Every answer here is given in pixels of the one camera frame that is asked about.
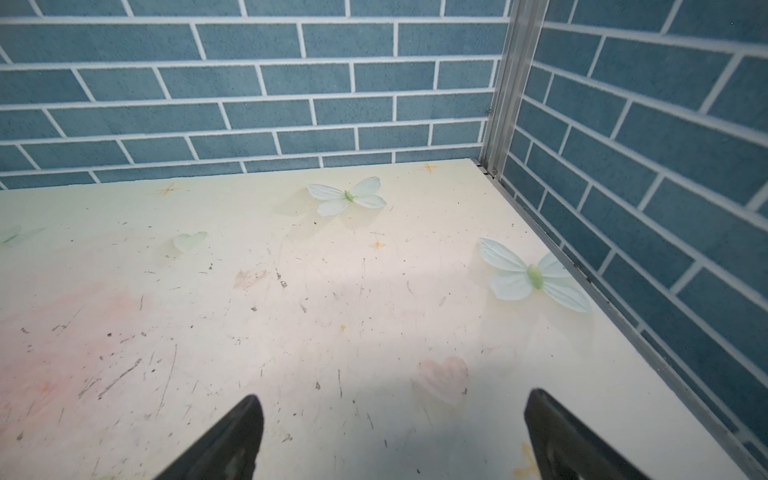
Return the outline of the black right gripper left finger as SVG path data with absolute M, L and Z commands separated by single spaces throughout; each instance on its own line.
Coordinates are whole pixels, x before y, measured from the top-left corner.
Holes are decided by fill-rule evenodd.
M 157 480 L 251 480 L 264 433 L 264 414 L 256 395 L 245 396 Z

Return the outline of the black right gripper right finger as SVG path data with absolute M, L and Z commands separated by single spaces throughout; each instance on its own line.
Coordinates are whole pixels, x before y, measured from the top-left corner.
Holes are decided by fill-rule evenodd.
M 649 480 L 547 391 L 530 391 L 524 419 L 543 479 Z

